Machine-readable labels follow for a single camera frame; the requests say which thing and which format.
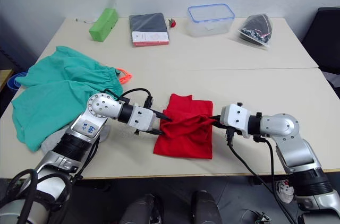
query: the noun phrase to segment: gray floor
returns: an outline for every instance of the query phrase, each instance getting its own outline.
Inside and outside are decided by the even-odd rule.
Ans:
[[[212,194],[224,223],[241,223],[247,209],[265,212],[275,224],[288,223],[268,191],[262,185],[250,185],[247,177],[118,179],[109,185],[107,191],[76,187],[64,223],[113,223],[129,203],[146,193],[155,193],[163,198],[166,223],[189,224],[191,194],[198,189]],[[297,216],[295,202],[287,208]],[[249,213],[243,224],[250,223],[254,223],[254,218]]]

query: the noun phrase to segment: green box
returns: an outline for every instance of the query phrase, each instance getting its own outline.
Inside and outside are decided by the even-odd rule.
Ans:
[[[92,39],[103,42],[118,20],[116,9],[106,8],[96,23],[90,28]]]

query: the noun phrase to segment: book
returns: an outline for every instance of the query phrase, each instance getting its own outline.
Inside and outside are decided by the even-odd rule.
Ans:
[[[169,44],[168,30],[162,13],[130,15],[129,20],[133,45]]]

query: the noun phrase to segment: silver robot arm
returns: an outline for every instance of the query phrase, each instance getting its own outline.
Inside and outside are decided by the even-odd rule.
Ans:
[[[223,107],[219,122],[235,128],[245,138],[250,135],[255,140],[261,136],[272,138],[281,164],[290,175],[299,208],[312,213],[331,210],[337,215],[337,222],[331,223],[340,223],[339,194],[332,188],[310,144],[301,138],[298,120],[288,114],[251,115],[241,106],[239,103]]]
[[[116,101],[109,94],[94,94],[88,100],[86,110],[70,125],[60,142],[53,150],[47,152],[35,168],[38,179],[47,175],[61,174],[73,181],[75,173],[86,164],[90,149],[99,141],[99,133],[108,118],[126,123],[139,131],[161,134],[161,131],[152,128],[156,117],[168,119],[161,113],[149,108]],[[26,201],[25,190],[28,189],[30,183],[30,179],[27,179],[18,193],[20,196],[2,206],[0,205],[0,223],[17,223]],[[64,194],[65,181],[58,177],[51,177],[38,183],[36,193],[38,198],[34,200],[27,217],[29,223],[47,223],[51,211],[51,202],[66,197]]]

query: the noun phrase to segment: white sneaker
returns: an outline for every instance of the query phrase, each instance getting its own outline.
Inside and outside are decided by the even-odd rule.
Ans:
[[[276,194],[282,202],[289,204],[294,198],[294,188],[290,187],[288,180],[275,182]]]

